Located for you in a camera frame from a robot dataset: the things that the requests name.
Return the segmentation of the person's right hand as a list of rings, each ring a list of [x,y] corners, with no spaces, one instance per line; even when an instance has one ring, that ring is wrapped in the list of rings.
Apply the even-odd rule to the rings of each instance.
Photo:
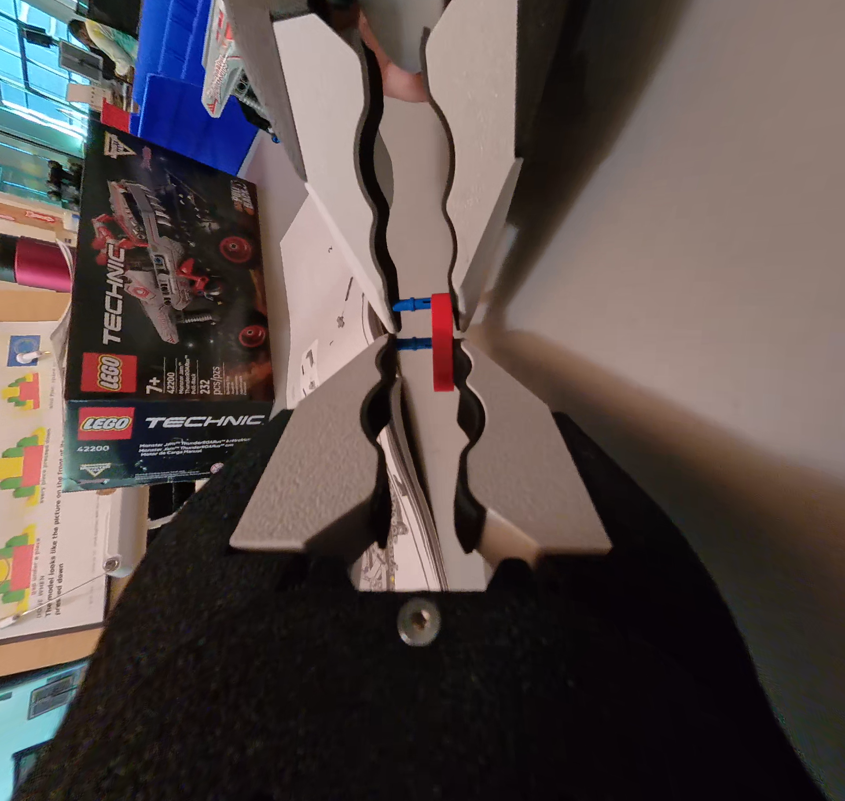
[[[428,102],[428,91],[422,73],[400,68],[388,57],[381,59],[378,64],[386,98],[413,103]]]

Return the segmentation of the red toy beam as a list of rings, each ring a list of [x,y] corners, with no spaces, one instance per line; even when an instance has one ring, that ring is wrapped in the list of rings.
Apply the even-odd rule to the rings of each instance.
[[[448,293],[430,298],[433,388],[435,392],[451,392],[454,377],[454,323]]]

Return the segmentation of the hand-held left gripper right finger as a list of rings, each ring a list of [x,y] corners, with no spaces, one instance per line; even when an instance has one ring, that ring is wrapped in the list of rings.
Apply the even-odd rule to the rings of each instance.
[[[456,344],[454,524],[490,565],[603,556],[612,543],[549,407],[468,341]]]

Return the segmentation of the part-built toy truck model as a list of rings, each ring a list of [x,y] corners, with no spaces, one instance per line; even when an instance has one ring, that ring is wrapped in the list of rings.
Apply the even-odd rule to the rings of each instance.
[[[213,119],[219,119],[230,98],[240,103],[249,123],[280,143],[265,109],[249,82],[245,63],[235,43],[232,22],[224,0],[211,0],[206,27],[202,103]]]

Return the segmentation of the pink bottle with black lid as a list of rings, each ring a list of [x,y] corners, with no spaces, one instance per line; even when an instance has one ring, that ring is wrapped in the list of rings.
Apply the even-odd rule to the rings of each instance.
[[[74,251],[62,242],[1,234],[1,282],[56,293],[73,290]]]

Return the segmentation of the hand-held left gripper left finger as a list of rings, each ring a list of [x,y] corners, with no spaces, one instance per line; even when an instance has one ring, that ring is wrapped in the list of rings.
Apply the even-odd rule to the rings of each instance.
[[[248,552],[364,552],[391,522],[386,455],[396,337],[376,339],[292,411],[231,535]]]

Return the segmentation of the black toy set box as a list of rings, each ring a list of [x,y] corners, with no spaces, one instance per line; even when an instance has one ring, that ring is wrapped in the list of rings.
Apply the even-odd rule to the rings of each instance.
[[[255,186],[95,120],[69,306],[62,488],[206,479],[274,404]]]

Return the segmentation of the sheet with brick pictures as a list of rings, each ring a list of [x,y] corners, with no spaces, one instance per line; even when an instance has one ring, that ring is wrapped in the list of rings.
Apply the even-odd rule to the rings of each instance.
[[[104,622],[111,496],[65,493],[57,322],[1,324],[2,644]]]

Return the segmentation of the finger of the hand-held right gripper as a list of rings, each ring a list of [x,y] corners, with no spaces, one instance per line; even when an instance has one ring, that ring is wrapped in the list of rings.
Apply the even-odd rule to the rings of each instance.
[[[430,99],[445,124],[445,216],[456,322],[466,331],[508,232],[522,158],[516,154],[518,0],[451,0],[424,41]]]
[[[273,24],[309,195],[340,245],[354,278],[380,319],[394,319],[384,229],[387,215],[375,179],[380,119],[371,101],[378,64],[355,27],[342,33],[318,15]]]

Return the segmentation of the open instruction booklet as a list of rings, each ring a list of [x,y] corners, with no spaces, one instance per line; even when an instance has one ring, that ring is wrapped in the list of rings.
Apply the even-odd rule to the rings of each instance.
[[[280,256],[290,327],[285,408],[292,409],[385,331],[313,198],[306,198],[281,239]],[[446,591],[438,532],[402,401],[397,379],[390,398],[393,418],[378,437],[392,500],[388,541],[385,549],[375,544],[359,559],[353,583],[365,591]]]

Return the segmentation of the grey desk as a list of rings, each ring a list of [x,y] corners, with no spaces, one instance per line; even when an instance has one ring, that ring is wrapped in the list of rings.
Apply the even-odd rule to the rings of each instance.
[[[571,0],[471,335],[666,511],[843,799],[843,0],[665,1],[585,160]]]

